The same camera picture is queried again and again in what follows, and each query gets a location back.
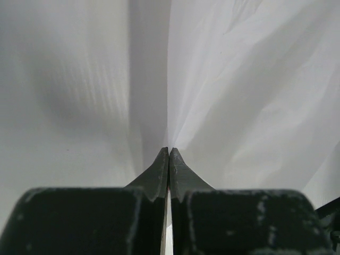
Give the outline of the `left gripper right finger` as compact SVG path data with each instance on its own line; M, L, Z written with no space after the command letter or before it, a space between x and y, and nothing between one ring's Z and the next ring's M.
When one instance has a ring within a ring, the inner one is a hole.
M216 190L169 156L174 254L333 254L310 201L294 190Z

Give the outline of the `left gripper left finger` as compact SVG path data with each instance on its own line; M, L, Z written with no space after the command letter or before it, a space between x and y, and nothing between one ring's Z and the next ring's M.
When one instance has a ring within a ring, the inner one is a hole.
M123 188L35 188L16 203L1 254L164 254L169 153Z

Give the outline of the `pink flower bouquet white wrap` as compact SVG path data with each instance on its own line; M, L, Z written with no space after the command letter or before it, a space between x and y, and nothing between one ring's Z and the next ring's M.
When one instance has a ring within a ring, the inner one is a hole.
M216 188L339 195L339 1L130 1L131 118Z

